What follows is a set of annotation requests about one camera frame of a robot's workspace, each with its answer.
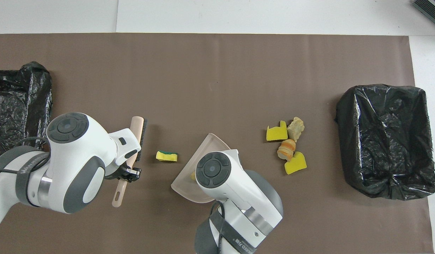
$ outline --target yellow sponge piece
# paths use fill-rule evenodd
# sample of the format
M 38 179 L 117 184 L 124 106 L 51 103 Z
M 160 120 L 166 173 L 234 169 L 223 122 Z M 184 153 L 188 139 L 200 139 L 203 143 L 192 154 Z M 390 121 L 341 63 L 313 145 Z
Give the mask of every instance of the yellow sponge piece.
M 285 163 L 285 171 L 288 175 L 306 168 L 307 163 L 305 162 L 305 156 L 301 152 L 294 152 L 291 160 Z
M 178 154 L 158 151 L 156 158 L 158 161 L 177 161 Z
M 280 127 L 272 127 L 266 130 L 266 141 L 286 140 L 288 139 L 287 123 L 280 121 Z

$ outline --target white floor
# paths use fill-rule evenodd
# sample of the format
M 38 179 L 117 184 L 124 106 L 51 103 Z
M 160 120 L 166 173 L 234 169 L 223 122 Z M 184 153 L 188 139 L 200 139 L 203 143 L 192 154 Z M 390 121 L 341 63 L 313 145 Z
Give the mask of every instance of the white floor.
M 410 0 L 0 0 L 0 34 L 50 32 L 409 35 L 435 159 L 435 25 Z

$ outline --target black plastic bag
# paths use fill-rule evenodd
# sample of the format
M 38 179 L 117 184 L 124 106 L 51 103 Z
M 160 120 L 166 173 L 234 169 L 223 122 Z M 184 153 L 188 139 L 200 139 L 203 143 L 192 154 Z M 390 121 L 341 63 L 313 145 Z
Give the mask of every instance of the black plastic bag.
M 42 137 L 51 116 L 50 73 L 37 62 L 0 71 L 0 155 L 25 137 Z M 31 145 L 39 147 L 40 141 Z
M 359 85 L 337 104 L 346 182 L 370 198 L 411 200 L 435 192 L 425 91 Z

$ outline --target black velcro strap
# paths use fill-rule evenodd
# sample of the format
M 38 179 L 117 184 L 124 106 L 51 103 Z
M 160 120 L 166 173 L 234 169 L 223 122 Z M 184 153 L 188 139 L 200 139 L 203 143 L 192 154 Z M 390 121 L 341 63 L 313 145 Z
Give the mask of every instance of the black velcro strap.
M 38 165 L 41 161 L 46 159 L 48 157 L 49 153 L 40 153 L 38 155 L 35 155 L 30 160 L 27 161 L 21 167 L 19 172 L 17 172 L 17 178 L 16 178 L 16 195 L 19 198 L 19 201 L 23 204 L 26 204 L 27 206 L 36 206 L 32 204 L 29 201 L 28 198 L 28 184 L 29 184 L 29 177 L 31 175 L 31 172 L 33 172 L 35 169 L 34 167 Z
M 217 230 L 221 230 L 221 235 L 229 242 L 239 253 L 253 254 L 257 249 L 253 247 L 246 239 L 244 239 L 232 225 L 230 225 L 221 214 L 217 211 L 213 212 L 210 220 Z

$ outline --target beige brush handle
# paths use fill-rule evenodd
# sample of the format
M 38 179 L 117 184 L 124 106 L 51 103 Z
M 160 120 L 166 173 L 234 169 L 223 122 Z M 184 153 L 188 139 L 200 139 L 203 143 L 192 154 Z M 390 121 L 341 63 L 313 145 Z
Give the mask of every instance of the beige brush handle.
M 142 136 L 142 127 L 144 126 L 144 119 L 142 117 L 132 117 L 131 118 L 131 124 L 130 124 L 130 130 L 134 134 L 134 136 L 137 138 L 137 141 L 141 141 Z M 127 160 L 127 165 L 132 168 L 134 162 L 136 161 L 137 153 L 134 154 L 132 157 L 129 157 Z M 114 198 L 112 200 L 112 206 L 119 207 L 122 204 L 122 200 L 124 199 L 125 190 L 127 188 L 127 181 L 120 179 L 119 183 L 117 185 L 116 193 L 114 193 Z

